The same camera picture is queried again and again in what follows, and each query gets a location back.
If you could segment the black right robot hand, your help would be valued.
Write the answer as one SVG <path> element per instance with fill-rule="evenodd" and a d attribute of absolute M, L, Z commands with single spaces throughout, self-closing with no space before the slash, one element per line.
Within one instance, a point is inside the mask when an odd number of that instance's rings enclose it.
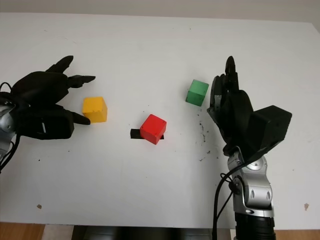
<path fill-rule="evenodd" d="M 227 58 L 225 73 L 213 79 L 210 90 L 209 116 L 219 128 L 225 142 L 223 154 L 230 156 L 246 138 L 253 107 L 248 94 L 239 88 L 235 60 Z"/>

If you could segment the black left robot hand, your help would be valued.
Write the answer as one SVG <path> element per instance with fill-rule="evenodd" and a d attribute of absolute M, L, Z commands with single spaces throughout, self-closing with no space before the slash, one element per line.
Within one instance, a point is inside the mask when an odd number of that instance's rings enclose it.
<path fill-rule="evenodd" d="M 64 71 L 73 59 L 72 55 L 63 57 L 49 69 L 31 72 L 13 85 L 11 93 L 21 101 L 20 110 L 14 114 L 19 129 L 91 124 L 87 117 L 58 105 L 69 94 L 69 89 L 81 88 L 96 78 L 92 75 L 65 75 Z"/>

